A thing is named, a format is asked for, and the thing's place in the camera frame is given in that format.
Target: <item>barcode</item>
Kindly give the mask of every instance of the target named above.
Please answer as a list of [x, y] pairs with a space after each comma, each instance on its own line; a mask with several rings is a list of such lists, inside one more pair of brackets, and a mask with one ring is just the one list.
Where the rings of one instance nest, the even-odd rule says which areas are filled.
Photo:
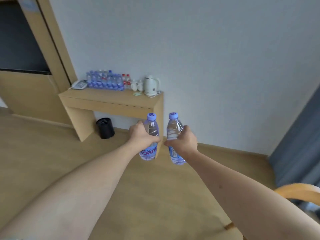
[[177, 152], [172, 148], [172, 156], [177, 157]]

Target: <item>black glass panel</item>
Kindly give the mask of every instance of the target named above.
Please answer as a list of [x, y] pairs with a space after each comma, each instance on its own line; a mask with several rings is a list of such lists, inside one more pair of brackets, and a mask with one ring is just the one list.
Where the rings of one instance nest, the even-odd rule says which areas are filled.
[[0, 1], [0, 70], [50, 73], [16, 0]]

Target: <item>desk leg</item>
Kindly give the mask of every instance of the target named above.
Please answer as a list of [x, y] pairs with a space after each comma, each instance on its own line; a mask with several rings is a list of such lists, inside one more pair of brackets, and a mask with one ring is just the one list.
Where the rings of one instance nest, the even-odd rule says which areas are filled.
[[94, 112], [67, 106], [65, 106], [65, 109], [80, 141], [83, 142], [95, 130], [96, 118], [94, 117]]
[[155, 156], [155, 158], [157, 158], [160, 153], [160, 149], [161, 149], [161, 146], [163, 143], [163, 96], [158, 101], [158, 103], [155, 105], [153, 112], [157, 115], [157, 123], [159, 126], [159, 134], [160, 134], [160, 138], [161, 138], [161, 141], [158, 143], [157, 154]]

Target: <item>wooden desk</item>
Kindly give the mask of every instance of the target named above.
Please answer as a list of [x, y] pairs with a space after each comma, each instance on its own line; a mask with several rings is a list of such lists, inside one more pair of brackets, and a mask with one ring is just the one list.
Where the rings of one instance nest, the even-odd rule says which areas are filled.
[[86, 88], [84, 90], [69, 89], [59, 97], [68, 113], [80, 141], [84, 141], [95, 130], [94, 111], [146, 119], [148, 113], [157, 115], [161, 142], [163, 141], [163, 93], [149, 98], [134, 96], [133, 91], [111, 91]]

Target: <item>telephone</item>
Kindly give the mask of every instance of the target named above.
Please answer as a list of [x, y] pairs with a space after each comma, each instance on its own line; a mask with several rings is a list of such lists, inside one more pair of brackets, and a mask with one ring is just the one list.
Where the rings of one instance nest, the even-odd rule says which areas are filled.
[[81, 80], [81, 81], [76, 81], [75, 83], [72, 84], [72, 89], [85, 89], [88, 86], [88, 81], [86, 80]]

